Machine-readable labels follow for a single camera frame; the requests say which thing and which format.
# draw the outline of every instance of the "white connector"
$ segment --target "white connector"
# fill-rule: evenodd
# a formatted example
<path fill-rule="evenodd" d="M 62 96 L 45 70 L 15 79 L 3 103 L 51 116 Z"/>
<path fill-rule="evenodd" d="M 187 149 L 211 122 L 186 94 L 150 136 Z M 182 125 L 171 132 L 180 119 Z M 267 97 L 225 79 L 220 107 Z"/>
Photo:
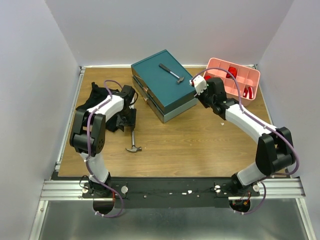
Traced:
<path fill-rule="evenodd" d="M 202 94 L 204 90 L 207 89 L 207 81 L 200 75 L 193 80 L 193 85 L 198 95 Z"/>

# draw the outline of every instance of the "gray floor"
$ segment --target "gray floor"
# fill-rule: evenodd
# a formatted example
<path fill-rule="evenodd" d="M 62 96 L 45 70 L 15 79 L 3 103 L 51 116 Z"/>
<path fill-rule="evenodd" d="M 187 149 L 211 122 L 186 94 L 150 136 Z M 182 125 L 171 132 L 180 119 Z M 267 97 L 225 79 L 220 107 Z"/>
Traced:
<path fill-rule="evenodd" d="M 227 208 L 144 208 L 112 219 L 95 216 L 89 201 L 53 201 L 40 239 L 304 240 L 307 234 L 295 199 L 267 199 L 243 216 Z"/>

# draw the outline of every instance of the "hammer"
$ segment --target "hammer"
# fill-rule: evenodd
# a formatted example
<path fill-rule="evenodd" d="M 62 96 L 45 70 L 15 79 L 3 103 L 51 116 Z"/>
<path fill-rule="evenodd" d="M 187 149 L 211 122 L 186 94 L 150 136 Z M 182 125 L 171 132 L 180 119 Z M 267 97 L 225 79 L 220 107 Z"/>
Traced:
<path fill-rule="evenodd" d="M 136 147 L 135 146 L 135 130 L 132 129 L 132 148 L 131 149 L 128 149 L 126 148 L 125 150 L 127 150 L 128 152 L 131 152 L 131 153 L 136 153 L 138 151 L 142 151 L 142 147 Z"/>
<path fill-rule="evenodd" d="M 178 80 L 176 81 L 177 84 L 180 84 L 185 77 L 179 77 L 177 74 L 175 74 L 174 72 L 172 72 L 169 68 L 167 68 L 165 65 L 163 65 L 162 63 L 159 64 L 159 67 L 162 68 L 163 70 L 165 70 L 166 72 L 170 73 L 171 75 L 175 76 Z"/>

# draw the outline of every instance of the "white wall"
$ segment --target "white wall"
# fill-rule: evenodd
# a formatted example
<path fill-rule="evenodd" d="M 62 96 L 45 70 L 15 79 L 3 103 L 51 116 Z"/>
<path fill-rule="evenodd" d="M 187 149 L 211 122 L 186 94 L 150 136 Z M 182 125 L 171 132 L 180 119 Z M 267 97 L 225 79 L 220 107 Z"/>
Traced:
<path fill-rule="evenodd" d="M 28 239 L 79 75 L 43 0 L 0 3 L 0 239 Z"/>
<path fill-rule="evenodd" d="M 293 0 L 46 0 L 80 65 L 168 49 L 182 64 L 256 64 Z"/>
<path fill-rule="evenodd" d="M 320 238 L 320 1 L 295 0 L 258 69 L 273 122 L 292 132 L 298 172 Z"/>

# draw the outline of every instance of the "toolbox lid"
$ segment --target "toolbox lid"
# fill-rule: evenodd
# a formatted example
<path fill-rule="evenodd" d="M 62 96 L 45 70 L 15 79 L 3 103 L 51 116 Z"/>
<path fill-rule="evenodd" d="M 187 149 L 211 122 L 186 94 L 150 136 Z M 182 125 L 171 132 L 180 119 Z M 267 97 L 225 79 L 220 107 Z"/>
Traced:
<path fill-rule="evenodd" d="M 183 82 L 159 67 L 165 65 Z M 160 51 L 131 65 L 132 74 L 157 103 L 163 113 L 168 113 L 194 98 L 195 89 L 189 85 L 191 74 L 167 51 Z"/>

